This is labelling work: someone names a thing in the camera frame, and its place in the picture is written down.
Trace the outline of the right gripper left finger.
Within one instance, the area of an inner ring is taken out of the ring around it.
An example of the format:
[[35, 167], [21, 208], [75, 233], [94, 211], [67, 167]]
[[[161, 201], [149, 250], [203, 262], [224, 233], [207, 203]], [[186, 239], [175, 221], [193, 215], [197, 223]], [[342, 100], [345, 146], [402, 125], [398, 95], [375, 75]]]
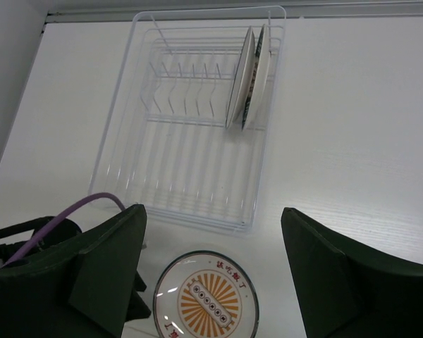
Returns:
[[36, 232], [48, 217], [0, 229], [0, 337], [120, 337], [145, 319], [137, 272], [147, 213], [135, 204], [88, 231], [63, 220], [23, 258], [7, 237]]

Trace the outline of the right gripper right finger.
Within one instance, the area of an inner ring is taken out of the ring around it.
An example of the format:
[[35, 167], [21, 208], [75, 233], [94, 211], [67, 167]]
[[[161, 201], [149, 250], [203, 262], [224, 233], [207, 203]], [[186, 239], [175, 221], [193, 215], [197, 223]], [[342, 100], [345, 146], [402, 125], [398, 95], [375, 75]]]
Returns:
[[295, 208], [283, 210], [281, 228], [308, 337], [423, 337], [423, 264]]

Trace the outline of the orange sunburst plate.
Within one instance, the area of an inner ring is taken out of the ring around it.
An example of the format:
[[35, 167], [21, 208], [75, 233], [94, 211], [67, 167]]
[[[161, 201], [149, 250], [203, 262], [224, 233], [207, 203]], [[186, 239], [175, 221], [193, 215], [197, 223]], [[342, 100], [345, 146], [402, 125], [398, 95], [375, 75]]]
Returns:
[[246, 272], [210, 250], [172, 261], [154, 289], [154, 324], [160, 337], [255, 337], [259, 302]]

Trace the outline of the blue rimmed white plate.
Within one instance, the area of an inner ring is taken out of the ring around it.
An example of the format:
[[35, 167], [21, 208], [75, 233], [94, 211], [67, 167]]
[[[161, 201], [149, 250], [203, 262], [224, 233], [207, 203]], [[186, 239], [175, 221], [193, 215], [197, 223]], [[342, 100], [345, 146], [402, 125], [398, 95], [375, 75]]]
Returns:
[[260, 30], [255, 57], [255, 74], [253, 75], [250, 92], [245, 102], [242, 130], [246, 130], [255, 121], [264, 96], [271, 58], [269, 27], [267, 25], [263, 25]]

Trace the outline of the green rimmed white plate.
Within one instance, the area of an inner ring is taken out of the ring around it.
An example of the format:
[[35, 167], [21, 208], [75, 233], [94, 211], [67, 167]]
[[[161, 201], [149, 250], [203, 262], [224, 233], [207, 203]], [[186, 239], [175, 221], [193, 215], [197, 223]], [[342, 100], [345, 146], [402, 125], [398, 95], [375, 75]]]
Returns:
[[235, 122], [244, 109], [247, 93], [252, 81], [252, 72], [255, 63], [255, 35], [252, 26], [249, 26], [235, 72], [231, 96], [226, 114], [226, 129]]

